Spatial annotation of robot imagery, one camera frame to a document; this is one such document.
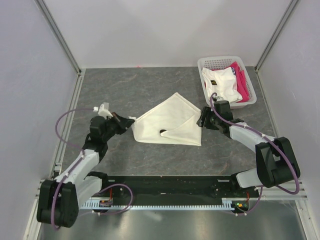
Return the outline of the cream cloth napkin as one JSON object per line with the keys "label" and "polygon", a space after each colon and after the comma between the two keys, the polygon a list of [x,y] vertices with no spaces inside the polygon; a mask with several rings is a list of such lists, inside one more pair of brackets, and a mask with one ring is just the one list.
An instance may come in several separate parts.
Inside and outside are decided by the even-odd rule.
{"label": "cream cloth napkin", "polygon": [[144,113],[131,126],[139,143],[202,145],[202,129],[197,125],[201,110],[179,93]]}

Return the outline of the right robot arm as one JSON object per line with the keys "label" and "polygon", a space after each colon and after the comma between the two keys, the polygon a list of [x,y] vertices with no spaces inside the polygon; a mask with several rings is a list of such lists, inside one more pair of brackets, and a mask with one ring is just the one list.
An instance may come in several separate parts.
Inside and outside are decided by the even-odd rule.
{"label": "right robot arm", "polygon": [[277,187],[292,195],[299,192],[301,172],[292,145],[286,137],[265,135],[242,119],[233,118],[226,100],[203,107],[197,125],[219,131],[255,153],[256,168],[232,175],[229,191],[233,196],[240,197],[247,188],[253,186]]}

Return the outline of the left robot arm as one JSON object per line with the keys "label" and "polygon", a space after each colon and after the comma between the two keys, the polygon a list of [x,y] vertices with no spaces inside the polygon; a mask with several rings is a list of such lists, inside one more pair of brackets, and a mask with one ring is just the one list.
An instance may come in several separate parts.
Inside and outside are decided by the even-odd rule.
{"label": "left robot arm", "polygon": [[108,175],[93,171],[108,150],[108,141],[122,135],[135,122],[133,118],[121,117],[115,112],[91,119],[89,133],[76,160],[54,179],[44,180],[40,185],[36,220],[50,224],[55,230],[70,228],[79,215],[79,209],[94,196],[104,197],[115,187],[133,191],[123,183],[110,184]]}

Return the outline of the white folded cloth in basket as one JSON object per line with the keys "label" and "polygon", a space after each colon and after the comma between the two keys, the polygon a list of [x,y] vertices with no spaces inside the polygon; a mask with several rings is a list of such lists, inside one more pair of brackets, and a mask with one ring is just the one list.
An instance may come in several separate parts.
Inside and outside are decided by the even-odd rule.
{"label": "white folded cloth in basket", "polygon": [[201,73],[208,99],[213,93],[230,103],[237,103],[243,99],[238,92],[237,77],[232,67],[222,70],[210,70],[204,67]]}

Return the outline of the pink cloth in basket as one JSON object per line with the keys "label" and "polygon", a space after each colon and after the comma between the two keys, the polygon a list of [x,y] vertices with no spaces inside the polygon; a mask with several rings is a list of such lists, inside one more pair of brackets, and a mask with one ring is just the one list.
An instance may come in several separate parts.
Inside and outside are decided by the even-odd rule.
{"label": "pink cloth in basket", "polygon": [[242,95],[242,100],[241,101],[247,101],[248,100],[248,94],[244,91],[244,79],[243,76],[240,76],[239,73],[239,67],[237,66],[237,63],[233,63],[233,66],[230,66],[234,69],[235,75],[236,75],[236,80],[237,80],[237,91]]}

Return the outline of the white plastic basket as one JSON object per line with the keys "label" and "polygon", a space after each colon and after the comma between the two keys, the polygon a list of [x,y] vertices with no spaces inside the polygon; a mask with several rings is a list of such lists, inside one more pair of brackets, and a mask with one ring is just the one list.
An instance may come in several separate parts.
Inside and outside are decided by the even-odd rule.
{"label": "white plastic basket", "polygon": [[221,71],[224,69],[227,69],[228,67],[233,67],[233,63],[236,63],[237,66],[239,67],[239,75],[243,77],[244,81],[243,84],[245,87],[243,90],[247,93],[248,95],[248,100],[245,101],[240,101],[240,102],[234,102],[230,104],[231,109],[241,109],[245,106],[252,105],[257,101],[256,93],[253,88],[252,82],[250,80],[249,74],[245,68],[245,65],[242,61],[242,59],[239,56],[211,56],[211,57],[204,57],[200,58],[197,61],[197,66],[200,74],[200,79],[201,79],[201,84],[202,84],[202,89],[203,93],[206,97],[206,102],[209,105],[209,95],[207,94],[207,84],[205,84],[205,79],[202,74],[203,68],[209,69],[213,72]]}

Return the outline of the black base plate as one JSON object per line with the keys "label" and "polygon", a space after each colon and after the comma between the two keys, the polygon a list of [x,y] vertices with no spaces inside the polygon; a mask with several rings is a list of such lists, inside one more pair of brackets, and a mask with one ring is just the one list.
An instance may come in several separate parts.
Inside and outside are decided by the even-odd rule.
{"label": "black base plate", "polygon": [[127,185],[134,205],[220,204],[223,199],[257,198],[255,188],[240,188],[231,176],[109,176],[102,186]]}

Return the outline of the left aluminium frame post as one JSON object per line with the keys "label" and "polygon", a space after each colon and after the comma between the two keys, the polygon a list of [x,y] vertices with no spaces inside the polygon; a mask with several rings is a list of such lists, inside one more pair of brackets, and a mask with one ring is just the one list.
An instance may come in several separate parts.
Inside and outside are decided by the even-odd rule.
{"label": "left aluminium frame post", "polygon": [[46,22],[48,23],[52,33],[54,34],[55,38],[57,39],[59,45],[61,46],[63,52],[65,53],[66,57],[68,58],[69,62],[71,63],[71,66],[75,70],[75,72],[80,75],[82,73],[82,70],[77,63],[74,55],[72,54],[62,32],[60,31],[50,9],[48,8],[46,2],[44,0],[35,0],[34,1],[38,8],[40,9],[41,13],[43,14]]}

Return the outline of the aluminium frame post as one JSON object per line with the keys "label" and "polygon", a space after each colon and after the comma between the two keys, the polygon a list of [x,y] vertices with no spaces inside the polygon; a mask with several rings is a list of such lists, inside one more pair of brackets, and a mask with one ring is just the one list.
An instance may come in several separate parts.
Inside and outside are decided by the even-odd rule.
{"label": "aluminium frame post", "polygon": [[263,66],[264,62],[266,61],[267,57],[269,56],[270,52],[272,51],[274,45],[276,44],[278,38],[280,37],[281,33],[285,29],[289,19],[291,18],[292,14],[294,13],[296,7],[299,5],[300,0],[290,0],[288,6],[286,7],[282,17],[280,18],[275,30],[273,31],[266,47],[264,48],[257,64],[255,65],[254,69],[255,72],[258,73],[261,67]]}
{"label": "aluminium frame post", "polygon": [[46,22],[48,23],[52,33],[54,34],[55,38],[57,39],[59,45],[61,46],[63,52],[65,53],[66,57],[68,58],[69,62],[71,63],[71,66],[75,70],[75,72],[80,75],[82,73],[82,70],[77,63],[74,55],[72,54],[62,32],[60,31],[50,9],[48,8],[46,2],[44,0],[35,0],[34,1],[38,8],[40,9],[41,13],[43,14]]}

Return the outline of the right aluminium frame post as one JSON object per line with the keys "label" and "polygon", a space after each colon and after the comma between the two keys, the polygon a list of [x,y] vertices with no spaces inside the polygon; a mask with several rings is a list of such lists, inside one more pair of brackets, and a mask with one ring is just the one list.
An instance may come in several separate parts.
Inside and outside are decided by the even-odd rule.
{"label": "right aluminium frame post", "polygon": [[264,48],[257,64],[255,65],[254,69],[255,72],[258,73],[261,67],[263,66],[264,62],[266,61],[267,57],[269,56],[270,52],[272,51],[274,45],[276,44],[278,38],[280,37],[281,33],[285,29],[289,19],[291,18],[292,14],[294,13],[296,7],[299,5],[300,0],[290,0],[288,6],[286,7],[282,17],[280,18],[275,30],[273,31],[266,47]]}

